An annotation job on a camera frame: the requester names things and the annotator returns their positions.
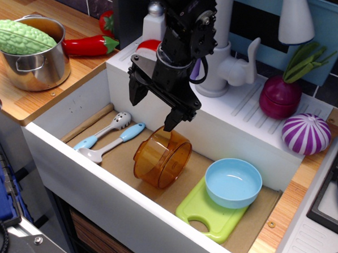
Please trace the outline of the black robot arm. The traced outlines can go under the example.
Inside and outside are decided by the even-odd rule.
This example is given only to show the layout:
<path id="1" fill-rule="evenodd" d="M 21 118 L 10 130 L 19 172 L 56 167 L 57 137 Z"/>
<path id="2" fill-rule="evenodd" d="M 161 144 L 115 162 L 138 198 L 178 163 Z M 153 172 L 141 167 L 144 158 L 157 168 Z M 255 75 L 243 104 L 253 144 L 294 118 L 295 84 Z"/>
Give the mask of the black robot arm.
<path id="1" fill-rule="evenodd" d="M 134 54 L 129 68 L 129 98 L 137 105 L 152 92 L 171 107 L 164 131 L 171 132 L 180 122 L 192 121 L 201 102 L 191 84 L 201 84 L 206 76 L 192 79 L 201 61 L 208 74 L 206 56 L 213 54 L 217 42 L 215 0 L 151 0 L 165 7 L 166 29 L 156 51 L 156 61 Z"/>

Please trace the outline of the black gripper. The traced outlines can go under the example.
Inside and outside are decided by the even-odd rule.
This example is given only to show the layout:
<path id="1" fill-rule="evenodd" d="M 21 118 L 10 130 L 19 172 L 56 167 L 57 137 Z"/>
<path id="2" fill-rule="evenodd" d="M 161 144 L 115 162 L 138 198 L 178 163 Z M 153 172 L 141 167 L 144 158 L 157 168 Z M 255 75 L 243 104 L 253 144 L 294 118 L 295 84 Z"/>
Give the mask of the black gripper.
<path id="1" fill-rule="evenodd" d="M 181 121 L 194 119 L 202 104 L 190 87 L 189 66 L 173 67 L 160 58 L 152 61 L 138 54 L 133 54 L 131 61 L 128 74 L 132 106 L 148 92 L 169 105 L 171 112 L 165 118 L 164 131 L 171 132 Z"/>

